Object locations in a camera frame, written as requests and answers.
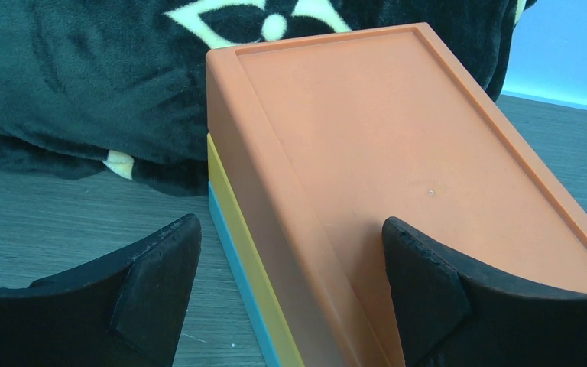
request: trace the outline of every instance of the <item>floor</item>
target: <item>floor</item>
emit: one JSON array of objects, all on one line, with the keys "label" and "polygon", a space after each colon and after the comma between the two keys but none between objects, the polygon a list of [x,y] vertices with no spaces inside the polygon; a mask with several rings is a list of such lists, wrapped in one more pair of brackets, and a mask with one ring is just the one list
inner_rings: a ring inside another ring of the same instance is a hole
[{"label": "floor", "polygon": [[[587,211],[587,112],[513,97],[498,104]],[[263,366],[207,205],[108,172],[79,181],[0,172],[0,287],[27,287],[195,213],[203,248],[174,365]]]}]

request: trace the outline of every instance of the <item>yellow layer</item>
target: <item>yellow layer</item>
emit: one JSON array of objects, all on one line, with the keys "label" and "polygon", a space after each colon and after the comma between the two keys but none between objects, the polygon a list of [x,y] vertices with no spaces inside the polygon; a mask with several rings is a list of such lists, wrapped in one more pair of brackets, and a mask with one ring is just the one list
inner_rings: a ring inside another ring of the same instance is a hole
[{"label": "yellow layer", "polygon": [[208,169],[210,184],[219,201],[219,208],[228,225],[276,355],[282,367],[304,366],[210,134]]}]

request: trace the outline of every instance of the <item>blue strip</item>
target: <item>blue strip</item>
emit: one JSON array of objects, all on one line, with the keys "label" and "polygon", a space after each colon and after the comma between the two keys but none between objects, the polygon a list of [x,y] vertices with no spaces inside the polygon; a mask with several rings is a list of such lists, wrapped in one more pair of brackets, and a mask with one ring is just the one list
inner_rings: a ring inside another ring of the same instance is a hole
[{"label": "blue strip", "polygon": [[226,253],[226,258],[229,260],[231,272],[235,278],[235,283],[237,283],[239,294],[242,296],[242,300],[244,301],[244,307],[246,308],[248,319],[251,321],[255,336],[258,338],[258,344],[262,350],[264,362],[268,367],[281,367],[280,361],[278,360],[277,354],[275,352],[274,345],[271,342],[271,338],[269,337],[267,326],[264,324],[264,319],[262,319],[262,315],[260,314],[258,302],[255,300],[255,296],[251,290],[251,285],[248,283],[248,278],[244,272],[244,267],[242,266],[242,262],[239,260],[239,255],[237,250],[235,250],[235,244],[232,241],[229,228],[226,225],[222,211],[219,208],[219,202],[215,196],[215,191],[212,189],[210,182],[208,182],[208,194],[210,216],[212,217],[212,222],[215,224],[215,228],[219,234],[219,241],[222,243],[222,248],[224,249],[224,253]]}]

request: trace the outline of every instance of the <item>velvet cloth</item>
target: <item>velvet cloth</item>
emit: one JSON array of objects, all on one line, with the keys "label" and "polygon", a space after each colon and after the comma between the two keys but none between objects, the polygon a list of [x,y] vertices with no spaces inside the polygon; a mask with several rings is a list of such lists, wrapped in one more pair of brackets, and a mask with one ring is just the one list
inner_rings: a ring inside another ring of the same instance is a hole
[{"label": "velvet cloth", "polygon": [[206,193],[211,47],[425,21],[494,100],[536,0],[0,0],[0,169]]}]

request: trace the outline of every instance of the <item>orange box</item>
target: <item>orange box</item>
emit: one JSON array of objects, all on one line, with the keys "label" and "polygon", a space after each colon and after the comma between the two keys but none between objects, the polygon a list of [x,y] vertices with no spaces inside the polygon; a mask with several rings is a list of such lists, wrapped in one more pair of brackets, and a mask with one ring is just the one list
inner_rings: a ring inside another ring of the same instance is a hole
[{"label": "orange box", "polygon": [[587,293],[587,215],[427,24],[212,50],[209,131],[308,366],[400,366],[396,216]]}]

